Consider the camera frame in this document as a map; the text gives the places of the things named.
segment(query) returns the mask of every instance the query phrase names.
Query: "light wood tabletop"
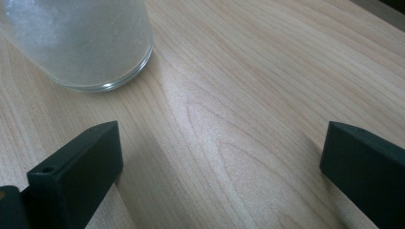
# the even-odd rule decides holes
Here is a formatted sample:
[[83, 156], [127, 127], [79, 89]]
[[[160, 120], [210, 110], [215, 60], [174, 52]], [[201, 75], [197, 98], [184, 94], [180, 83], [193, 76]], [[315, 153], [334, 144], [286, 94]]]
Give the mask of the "light wood tabletop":
[[404, 31], [350, 0], [145, 2], [152, 57], [108, 93], [0, 39], [0, 186], [117, 120], [124, 169], [88, 228], [375, 227], [319, 162], [329, 121], [405, 147]]

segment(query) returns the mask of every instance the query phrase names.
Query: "transparent glass jar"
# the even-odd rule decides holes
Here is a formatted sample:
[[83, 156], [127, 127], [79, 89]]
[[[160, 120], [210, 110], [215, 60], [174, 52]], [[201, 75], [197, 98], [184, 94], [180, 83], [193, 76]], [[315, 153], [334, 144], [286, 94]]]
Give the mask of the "transparent glass jar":
[[112, 90], [148, 61], [143, 0], [0, 0], [0, 30], [48, 77], [82, 91]]

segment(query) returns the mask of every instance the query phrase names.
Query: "glass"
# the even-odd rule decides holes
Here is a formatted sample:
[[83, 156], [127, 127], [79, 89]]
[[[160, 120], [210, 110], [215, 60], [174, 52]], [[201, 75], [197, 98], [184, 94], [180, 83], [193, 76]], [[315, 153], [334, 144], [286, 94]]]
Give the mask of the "glass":
[[82, 92], [132, 79], [153, 44], [143, 0], [0, 0], [0, 30], [51, 80]]

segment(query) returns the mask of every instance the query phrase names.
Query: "clear container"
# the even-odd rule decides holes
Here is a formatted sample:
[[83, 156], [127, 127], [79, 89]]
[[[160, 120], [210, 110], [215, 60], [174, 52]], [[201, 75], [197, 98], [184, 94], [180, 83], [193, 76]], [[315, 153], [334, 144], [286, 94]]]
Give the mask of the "clear container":
[[82, 91], [112, 90], [152, 51], [143, 0], [0, 0], [0, 30], [48, 77]]

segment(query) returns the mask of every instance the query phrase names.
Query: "wood grain pattern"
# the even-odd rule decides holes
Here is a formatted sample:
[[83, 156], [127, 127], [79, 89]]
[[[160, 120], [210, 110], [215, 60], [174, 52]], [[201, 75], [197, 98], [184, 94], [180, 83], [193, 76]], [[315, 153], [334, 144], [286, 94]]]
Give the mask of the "wood grain pattern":
[[150, 62], [108, 93], [0, 40], [0, 185], [118, 120], [124, 172], [89, 228], [374, 228], [318, 164], [330, 120], [405, 147], [403, 31], [349, 0], [146, 4]]

